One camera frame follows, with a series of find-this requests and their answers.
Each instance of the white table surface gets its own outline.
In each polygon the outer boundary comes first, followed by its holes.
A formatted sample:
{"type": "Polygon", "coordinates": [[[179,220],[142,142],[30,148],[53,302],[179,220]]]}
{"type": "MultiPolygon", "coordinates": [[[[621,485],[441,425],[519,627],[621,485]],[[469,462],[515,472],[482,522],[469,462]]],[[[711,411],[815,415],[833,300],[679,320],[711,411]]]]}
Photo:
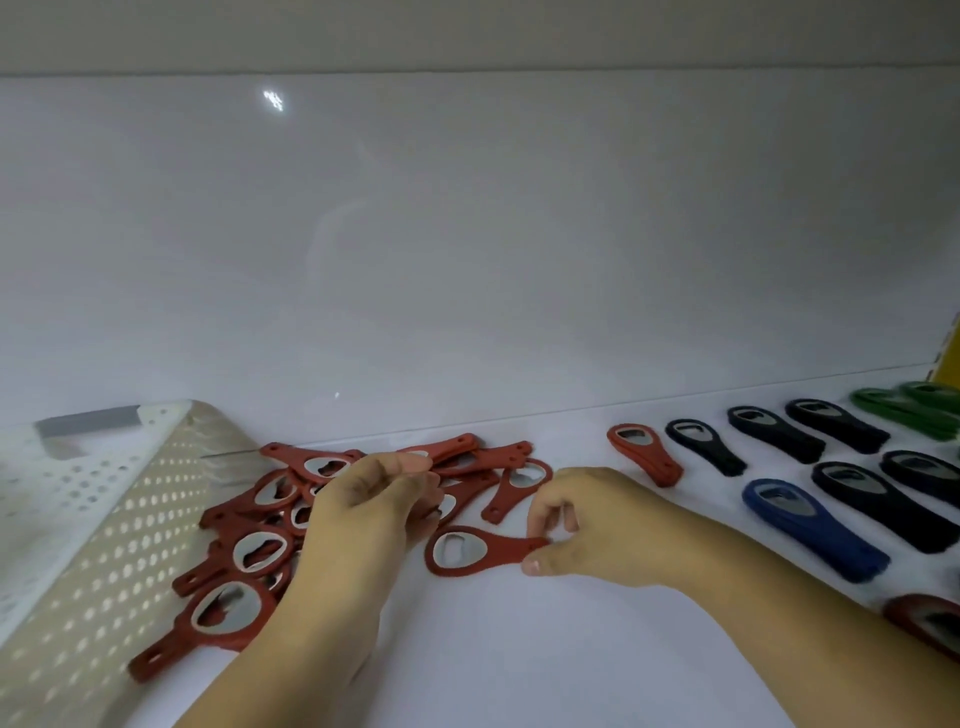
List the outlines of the white table surface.
{"type": "MultiPolygon", "coordinates": [[[[782,411],[782,405],[796,397],[845,403],[845,395],[857,387],[889,386],[924,372],[925,368],[914,367],[836,376],[348,443],[367,451],[395,449],[469,430],[493,445],[530,439],[537,445],[535,455],[554,467],[609,465],[649,484],[645,475],[609,446],[606,430],[622,422],[640,422],[662,431],[671,419],[702,419],[749,463],[748,471],[725,478],[706,461],[664,438],[685,474],[675,489],[658,493],[743,530],[871,608],[909,592],[958,599],[960,546],[934,556],[921,554],[821,492],[809,480],[809,466],[726,423],[730,406],[755,404],[782,411]],[[743,505],[740,492],[756,477],[780,477],[807,489],[840,522],[889,553],[891,567],[869,584],[845,582],[743,505]]],[[[893,433],[885,449],[920,449],[956,461],[955,443],[934,443],[847,406],[865,421],[893,433]]],[[[824,439],[828,447],[823,459],[876,469],[878,456],[860,455],[829,437],[824,439]]],[[[955,521],[960,518],[944,503],[903,490],[931,510],[955,521]]],[[[474,501],[458,522],[523,535],[529,501],[499,526],[490,526],[480,520],[479,513],[491,494],[474,501]]],[[[127,725],[171,725],[230,659],[222,650],[198,650],[150,686],[127,725]]],[[[791,724],[723,630],[677,592],[661,587],[630,590],[574,576],[534,579],[523,576],[516,566],[442,579],[426,570],[421,548],[404,565],[384,612],[380,644],[350,690],[342,721],[369,728],[775,728],[791,724]]]]}

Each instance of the finger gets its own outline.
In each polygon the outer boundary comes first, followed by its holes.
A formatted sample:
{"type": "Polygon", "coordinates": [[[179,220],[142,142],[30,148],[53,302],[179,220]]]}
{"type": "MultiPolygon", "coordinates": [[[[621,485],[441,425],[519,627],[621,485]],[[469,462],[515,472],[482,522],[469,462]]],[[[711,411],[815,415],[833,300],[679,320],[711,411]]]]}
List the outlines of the finger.
{"type": "Polygon", "coordinates": [[[353,463],[344,474],[333,478],[321,491],[324,498],[335,499],[346,507],[370,500],[404,473],[423,473],[433,461],[410,452],[380,452],[353,463]]]}
{"type": "Polygon", "coordinates": [[[572,489],[564,478],[554,478],[544,484],[534,495],[527,513],[527,538],[538,538],[547,533],[547,522],[554,511],[569,503],[572,489]]]}
{"type": "Polygon", "coordinates": [[[383,499],[406,519],[422,497],[436,499],[440,476],[436,473],[406,473],[394,480],[377,499],[383,499]]]}
{"type": "Polygon", "coordinates": [[[544,527],[546,532],[549,533],[554,528],[557,527],[557,523],[560,522],[560,510],[550,511],[550,515],[546,517],[546,526],[544,527]]]}
{"type": "Polygon", "coordinates": [[[573,508],[573,503],[568,503],[564,506],[564,528],[567,533],[580,530],[580,524],[577,523],[577,512],[573,508]]]}
{"type": "Polygon", "coordinates": [[[415,546],[423,539],[428,538],[440,525],[440,512],[431,511],[426,517],[407,522],[407,548],[415,546]]]}
{"type": "Polygon", "coordinates": [[[527,576],[559,576],[565,573],[578,573],[582,537],[574,537],[550,546],[538,548],[528,554],[520,567],[527,576]]]}

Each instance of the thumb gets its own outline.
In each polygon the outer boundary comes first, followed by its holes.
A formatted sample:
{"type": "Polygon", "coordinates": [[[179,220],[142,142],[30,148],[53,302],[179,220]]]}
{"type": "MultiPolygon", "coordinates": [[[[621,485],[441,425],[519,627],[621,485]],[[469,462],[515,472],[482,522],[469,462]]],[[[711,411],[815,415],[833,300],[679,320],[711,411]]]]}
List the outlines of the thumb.
{"type": "Polygon", "coordinates": [[[538,548],[523,559],[520,567],[527,576],[560,576],[565,573],[577,573],[580,566],[583,547],[574,536],[550,546],[538,548]]]}
{"type": "Polygon", "coordinates": [[[414,504],[423,497],[430,488],[440,484],[440,476],[436,473],[408,473],[393,480],[379,498],[390,503],[402,516],[410,514],[414,504]]]}

